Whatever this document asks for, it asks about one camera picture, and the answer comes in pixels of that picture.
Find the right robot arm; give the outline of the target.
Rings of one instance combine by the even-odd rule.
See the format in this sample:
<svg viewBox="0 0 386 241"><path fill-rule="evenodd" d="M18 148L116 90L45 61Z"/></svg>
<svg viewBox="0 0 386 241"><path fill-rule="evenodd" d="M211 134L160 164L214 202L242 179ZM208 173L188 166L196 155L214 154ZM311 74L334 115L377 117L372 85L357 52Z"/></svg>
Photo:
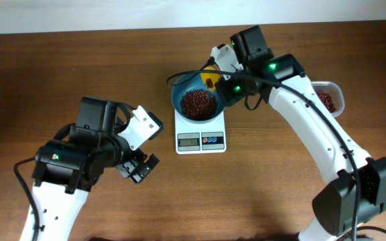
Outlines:
<svg viewBox="0 0 386 241"><path fill-rule="evenodd" d="M298 240L356 240L386 210L386 158L356 144L319 99L291 54L275 56L258 26L212 49L222 78L216 89L226 106L259 95L292 127L325 182L312 200L314 219Z"/></svg>

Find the yellow plastic measuring scoop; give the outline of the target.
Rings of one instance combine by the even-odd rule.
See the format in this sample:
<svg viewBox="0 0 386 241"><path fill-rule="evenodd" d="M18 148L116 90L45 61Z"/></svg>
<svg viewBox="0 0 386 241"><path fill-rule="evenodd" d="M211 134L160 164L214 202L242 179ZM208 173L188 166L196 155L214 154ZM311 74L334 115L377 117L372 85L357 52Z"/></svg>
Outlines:
<svg viewBox="0 0 386 241"><path fill-rule="evenodd" d="M200 77L205 85L205 87L209 91L215 91L216 90L216 83L220 80L220 74L213 74L213 73L201 73Z"/></svg>

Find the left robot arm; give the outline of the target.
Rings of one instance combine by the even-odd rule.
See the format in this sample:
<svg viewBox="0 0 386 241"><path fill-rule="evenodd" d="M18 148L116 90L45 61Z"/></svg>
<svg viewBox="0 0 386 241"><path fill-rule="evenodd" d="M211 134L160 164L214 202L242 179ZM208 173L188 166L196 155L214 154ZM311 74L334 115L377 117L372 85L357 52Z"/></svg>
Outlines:
<svg viewBox="0 0 386 241"><path fill-rule="evenodd" d="M28 187L13 170L29 201L22 240L67 240L82 206L106 168L141 183L158 164L140 146L163 130L163 123L142 106L84 97L75 123L62 127L31 161Z"/></svg>

